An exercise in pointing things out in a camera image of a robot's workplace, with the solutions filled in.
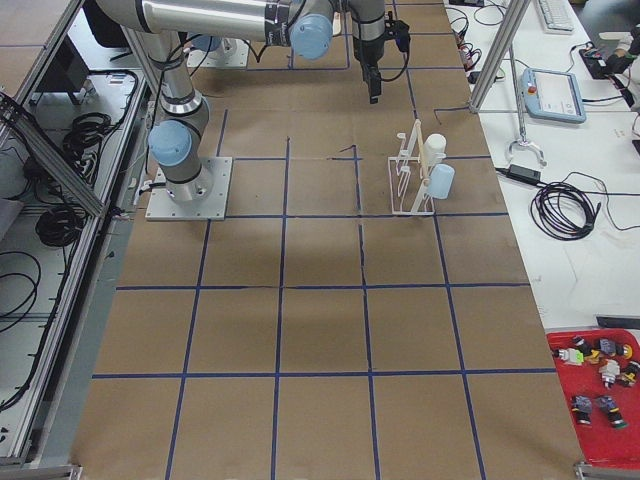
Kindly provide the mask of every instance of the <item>black connector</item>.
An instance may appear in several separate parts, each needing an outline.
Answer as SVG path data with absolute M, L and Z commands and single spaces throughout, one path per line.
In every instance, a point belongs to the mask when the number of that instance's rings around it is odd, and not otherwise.
M 516 182 L 537 187 L 540 184 L 540 172 L 520 165 L 509 165 L 509 168 L 496 168 L 496 172 Z

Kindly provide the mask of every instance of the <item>white keyboard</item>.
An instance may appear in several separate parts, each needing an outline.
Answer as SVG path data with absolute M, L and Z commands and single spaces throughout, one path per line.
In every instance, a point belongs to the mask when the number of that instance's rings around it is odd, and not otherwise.
M 573 20 L 569 16 L 571 7 L 567 0 L 533 0 L 533 3 L 536 4 L 542 29 L 546 33 L 573 33 Z

